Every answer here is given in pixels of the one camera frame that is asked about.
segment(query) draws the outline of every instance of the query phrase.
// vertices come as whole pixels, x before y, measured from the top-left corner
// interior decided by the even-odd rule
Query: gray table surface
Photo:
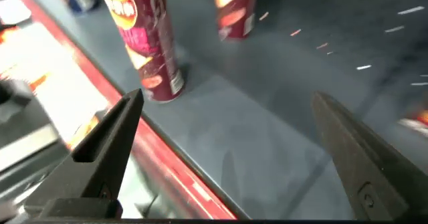
[[[37,1],[115,86],[123,92],[141,88],[104,5],[76,17],[60,0]],[[251,36],[219,41],[213,0],[168,0],[187,86],[171,103],[147,102],[144,113],[254,219],[352,218],[340,179],[316,134],[313,91],[334,96],[393,142],[397,133],[404,133],[398,142],[414,136],[395,124],[406,104],[391,107],[401,101],[391,93],[406,92],[416,72],[379,85],[390,68],[388,56],[370,71],[356,71],[396,46],[383,44],[390,39],[382,38],[382,28],[382,34],[363,28],[359,35],[352,31],[358,25],[352,20],[331,26],[323,15],[305,12],[305,7],[324,11],[321,6],[327,6],[336,8],[330,20],[335,11],[346,17],[337,0],[319,0],[324,5],[316,1],[259,0],[257,16],[270,14]],[[352,5],[356,0],[347,1]],[[384,10],[384,19],[396,21],[395,15],[387,17],[393,10]],[[297,29],[302,29],[298,37],[290,37]],[[408,34],[419,30],[413,27]],[[326,41],[326,48],[316,49]],[[421,167],[426,160],[415,150],[427,149],[423,141],[412,139],[414,148],[404,151]]]

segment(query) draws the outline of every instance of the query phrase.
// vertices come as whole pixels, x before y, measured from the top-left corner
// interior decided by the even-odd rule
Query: chip can
[[[220,38],[242,39],[253,29],[255,0],[215,0]]]
[[[175,62],[173,33],[166,0],[105,0],[138,70],[148,99],[174,100],[184,80]]]

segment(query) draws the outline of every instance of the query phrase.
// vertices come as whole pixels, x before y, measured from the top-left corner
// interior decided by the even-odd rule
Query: can label
[[[146,97],[176,98],[184,81],[175,63],[173,33],[166,0],[105,0]]]
[[[255,0],[215,0],[221,39],[244,38],[254,23]]]

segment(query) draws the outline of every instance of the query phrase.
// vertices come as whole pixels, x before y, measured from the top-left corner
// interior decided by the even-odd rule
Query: red table edge
[[[47,30],[65,47],[74,51],[74,59],[92,84],[111,104],[122,95],[100,73],[94,64],[82,53],[72,40],[57,26],[48,14],[34,1],[21,0],[31,11],[34,21],[42,23]],[[138,123],[133,149],[143,151],[157,168],[173,182],[175,188],[196,204],[206,218],[236,219],[235,215],[209,189],[205,183],[171,150],[157,133],[142,119]]]

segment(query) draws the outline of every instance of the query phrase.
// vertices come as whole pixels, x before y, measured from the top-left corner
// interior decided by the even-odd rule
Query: red chip can
[[[241,39],[253,29],[255,0],[215,0],[220,38]]]
[[[166,0],[105,0],[138,70],[146,97],[174,100],[184,80],[175,62],[173,33]]]

